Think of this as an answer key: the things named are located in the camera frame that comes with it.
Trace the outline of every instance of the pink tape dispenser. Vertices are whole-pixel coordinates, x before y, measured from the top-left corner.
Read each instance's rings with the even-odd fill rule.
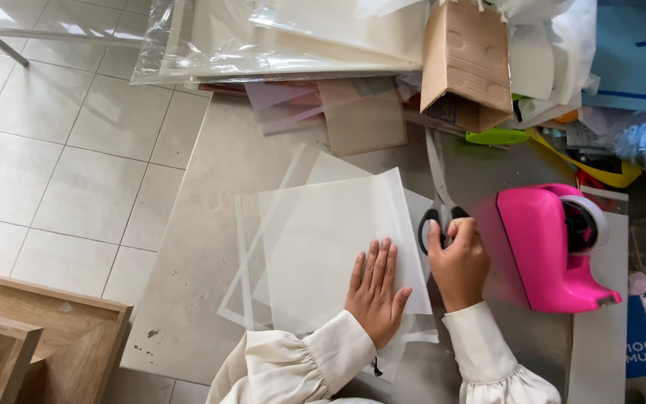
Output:
[[[498,193],[498,211],[530,308],[580,313],[622,302],[597,283],[589,254],[609,240],[602,210],[577,188],[547,184]]]

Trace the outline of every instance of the tape roll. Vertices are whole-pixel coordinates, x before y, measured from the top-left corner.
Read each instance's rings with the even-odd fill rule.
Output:
[[[585,248],[583,251],[569,252],[570,255],[589,255],[607,245],[607,242],[609,242],[609,226],[607,225],[605,213],[595,204],[595,202],[577,195],[565,195],[561,196],[560,199],[562,201],[573,203],[577,207],[584,209],[589,216],[592,217],[594,225],[597,227],[597,236],[591,246]]]

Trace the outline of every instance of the scissors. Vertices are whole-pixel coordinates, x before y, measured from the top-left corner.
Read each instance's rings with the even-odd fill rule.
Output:
[[[423,244],[423,225],[430,219],[433,219],[440,224],[440,245],[446,247],[446,241],[451,242],[448,235],[448,227],[450,222],[455,218],[470,217],[467,212],[457,206],[453,199],[448,194],[448,187],[445,184],[445,165],[441,158],[438,157],[438,151],[435,147],[433,134],[430,128],[425,128],[425,144],[428,149],[428,161],[430,162],[430,171],[433,175],[433,183],[435,184],[435,199],[433,206],[426,212],[418,225],[418,244],[424,254],[428,254],[428,250]]]

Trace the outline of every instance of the sleeve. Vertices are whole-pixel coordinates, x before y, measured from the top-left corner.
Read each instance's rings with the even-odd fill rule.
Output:
[[[375,345],[347,310],[302,340],[283,331],[247,331],[213,379],[206,403],[327,399],[373,358]]]
[[[517,363],[486,302],[443,318],[460,367],[461,404],[558,404],[548,381]]]

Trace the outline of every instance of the scissor handle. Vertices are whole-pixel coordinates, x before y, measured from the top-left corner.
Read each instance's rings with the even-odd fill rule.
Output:
[[[460,206],[453,207],[453,209],[451,209],[450,211],[450,214],[453,216],[453,218],[470,217],[465,209],[461,208]],[[423,244],[423,226],[425,225],[425,222],[431,219],[440,224],[440,212],[438,212],[437,209],[428,209],[428,211],[425,212],[425,215],[423,215],[423,218],[418,224],[418,244],[420,245],[420,250],[423,252],[423,254],[426,255],[428,255],[428,250],[425,248],[425,244]],[[440,245],[445,248],[445,232],[442,227],[440,228]]]

